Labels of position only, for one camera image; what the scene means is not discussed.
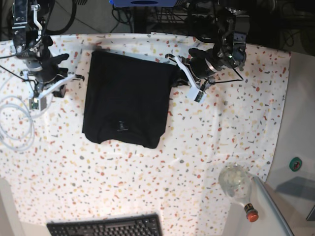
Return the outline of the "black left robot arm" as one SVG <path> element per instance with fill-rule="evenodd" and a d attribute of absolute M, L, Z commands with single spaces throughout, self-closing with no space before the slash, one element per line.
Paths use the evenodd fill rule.
<path fill-rule="evenodd" d="M 250 17 L 241 8 L 241 1 L 233 3 L 230 0 L 212 1 L 211 38 L 203 38 L 194 29 L 192 13 L 199 1 L 193 0 L 187 10 L 189 28 L 197 40 L 212 43 L 208 50 L 189 49 L 189 58 L 175 57 L 167 54 L 165 57 L 178 66 L 178 75 L 172 87 L 189 86 L 205 91 L 210 86 L 221 84 L 214 78 L 225 67 L 232 69 L 238 76 L 229 83 L 242 82 L 244 78 L 239 73 L 246 62 L 246 38 L 250 30 Z"/>

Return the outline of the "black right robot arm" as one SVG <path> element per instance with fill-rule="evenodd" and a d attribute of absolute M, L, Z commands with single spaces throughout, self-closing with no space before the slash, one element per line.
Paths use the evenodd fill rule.
<path fill-rule="evenodd" d="M 31 98 L 41 99 L 52 94 L 63 98 L 66 84 L 84 79 L 81 75 L 69 75 L 69 69 L 59 65 L 69 59 L 68 53 L 52 55 L 52 36 L 65 33 L 72 26 L 77 11 L 77 2 L 72 1 L 68 23 L 60 30 L 49 30 L 48 24 L 54 9 L 53 0 L 16 0 L 12 6 L 12 41 L 14 57 L 27 66 L 18 77 L 30 85 Z"/>

